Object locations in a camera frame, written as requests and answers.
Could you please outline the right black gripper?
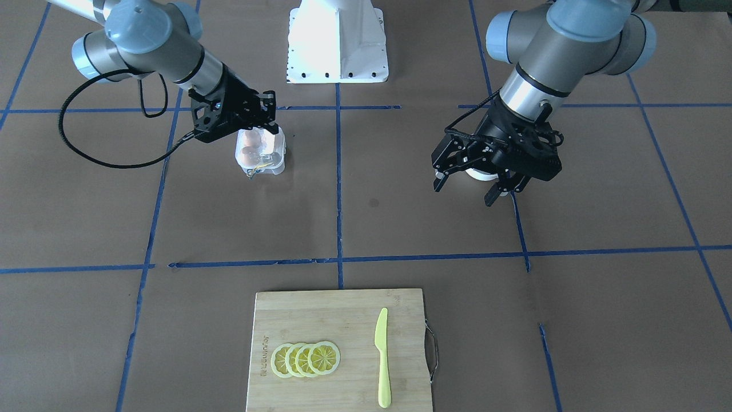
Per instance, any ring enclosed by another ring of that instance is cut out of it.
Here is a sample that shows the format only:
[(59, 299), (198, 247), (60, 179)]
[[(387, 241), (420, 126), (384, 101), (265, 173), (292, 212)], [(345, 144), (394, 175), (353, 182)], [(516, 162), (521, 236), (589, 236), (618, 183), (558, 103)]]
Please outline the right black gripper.
[(241, 129), (261, 128), (272, 135), (281, 133), (280, 126), (275, 122), (276, 94), (274, 91), (267, 90), (259, 93), (249, 88), (227, 66), (223, 67), (220, 81), (213, 91), (220, 89), (225, 91), (226, 101), (230, 109), (236, 113)]

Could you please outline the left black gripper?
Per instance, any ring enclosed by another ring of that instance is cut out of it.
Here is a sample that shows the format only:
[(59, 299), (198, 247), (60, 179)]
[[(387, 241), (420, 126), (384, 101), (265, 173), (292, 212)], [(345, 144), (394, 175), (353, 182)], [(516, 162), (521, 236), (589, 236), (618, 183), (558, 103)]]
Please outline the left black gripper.
[[(475, 132), (466, 133), (456, 128), (458, 122), (484, 106), (487, 111)], [(432, 183), (433, 190), (441, 191), (450, 175), (474, 168), (498, 174), (497, 182), (484, 196), (486, 207), (491, 207), (500, 196), (522, 192), (530, 177), (507, 169), (513, 125), (542, 124), (547, 122), (551, 114), (552, 105), (542, 101), (539, 103), (538, 119), (524, 120), (510, 112), (499, 97), (487, 97), (444, 129), (444, 138), (432, 152), (432, 169), (436, 175)]]

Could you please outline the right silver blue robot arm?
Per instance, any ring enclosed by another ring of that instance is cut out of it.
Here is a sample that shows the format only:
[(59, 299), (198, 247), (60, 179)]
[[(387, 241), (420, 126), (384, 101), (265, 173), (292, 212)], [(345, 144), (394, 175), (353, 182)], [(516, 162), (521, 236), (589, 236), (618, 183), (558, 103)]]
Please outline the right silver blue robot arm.
[(194, 138), (209, 143), (241, 129), (278, 134), (276, 97), (258, 92), (200, 44), (203, 26), (185, 2), (58, 1), (57, 6), (99, 23), (77, 39), (71, 59), (88, 79), (110, 82), (162, 75), (191, 99)]

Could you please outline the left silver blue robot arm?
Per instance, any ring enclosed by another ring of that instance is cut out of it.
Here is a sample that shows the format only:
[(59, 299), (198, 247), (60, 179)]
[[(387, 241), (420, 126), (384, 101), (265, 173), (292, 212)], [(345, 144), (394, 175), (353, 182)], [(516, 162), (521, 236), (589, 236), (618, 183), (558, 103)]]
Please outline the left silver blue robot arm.
[(520, 193), (532, 179), (550, 181), (562, 171), (564, 136), (551, 126), (581, 79), (617, 76), (643, 67), (657, 46), (652, 23), (630, 1), (553, 1), (526, 11), (504, 11), (486, 32), (491, 58), (513, 65), (504, 85), (478, 104), (486, 109), (473, 133), (457, 122), (444, 129), (432, 151), (435, 191), (468, 172), (492, 181), (484, 196)]

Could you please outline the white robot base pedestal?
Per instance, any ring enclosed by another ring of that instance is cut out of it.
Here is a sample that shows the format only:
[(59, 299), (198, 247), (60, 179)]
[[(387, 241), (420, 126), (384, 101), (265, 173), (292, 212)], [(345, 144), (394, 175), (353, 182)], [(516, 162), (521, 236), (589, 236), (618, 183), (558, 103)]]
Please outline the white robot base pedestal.
[(371, 1), (302, 1), (289, 13), (289, 84), (388, 81), (384, 14)]

